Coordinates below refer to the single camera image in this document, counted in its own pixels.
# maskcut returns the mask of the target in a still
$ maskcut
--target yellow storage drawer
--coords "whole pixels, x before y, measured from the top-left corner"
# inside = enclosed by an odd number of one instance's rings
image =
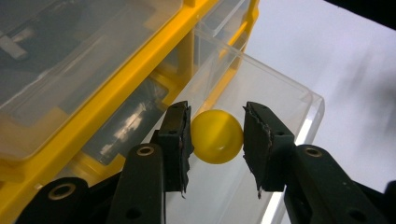
[[[173,102],[187,100],[192,117],[226,110],[242,125],[255,101],[311,142],[323,99],[242,52],[257,4],[41,0],[20,12],[27,19],[0,20],[0,220],[15,220],[53,178],[93,185],[119,172]],[[213,165],[191,155],[186,199],[167,194],[167,221],[257,223],[271,194],[257,199],[242,156]]]
[[[216,2],[2,4],[2,222],[17,217]]]

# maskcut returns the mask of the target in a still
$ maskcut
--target clear plastic container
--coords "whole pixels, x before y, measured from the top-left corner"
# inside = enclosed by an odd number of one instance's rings
[[[0,158],[32,156],[182,4],[182,0],[2,4]]]
[[[188,100],[192,114],[209,108],[228,111],[242,127],[245,115],[242,106],[247,101],[257,102],[269,106],[295,134],[299,144],[313,140],[324,112],[320,96],[208,34],[196,32],[196,37],[201,39],[200,48],[205,45],[213,53],[200,64],[176,102]],[[214,165],[192,154],[186,199],[180,193],[167,194],[167,221],[260,223],[272,193],[263,192],[258,199],[254,176],[242,156],[241,150],[233,160]]]
[[[228,43],[245,21],[250,0],[220,0],[198,23],[197,28]]]

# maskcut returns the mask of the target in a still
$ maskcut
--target metal screw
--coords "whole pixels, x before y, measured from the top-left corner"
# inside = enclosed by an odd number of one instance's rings
[[[154,147],[141,147],[139,148],[136,153],[139,156],[149,156],[154,152]]]
[[[49,198],[53,201],[61,200],[71,195],[75,190],[76,185],[72,183],[58,185],[49,192]]]

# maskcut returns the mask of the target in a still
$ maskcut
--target white surface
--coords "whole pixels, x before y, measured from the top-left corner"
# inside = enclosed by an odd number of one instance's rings
[[[314,144],[383,191],[396,179],[396,32],[314,0],[261,0],[246,54],[325,99]]]

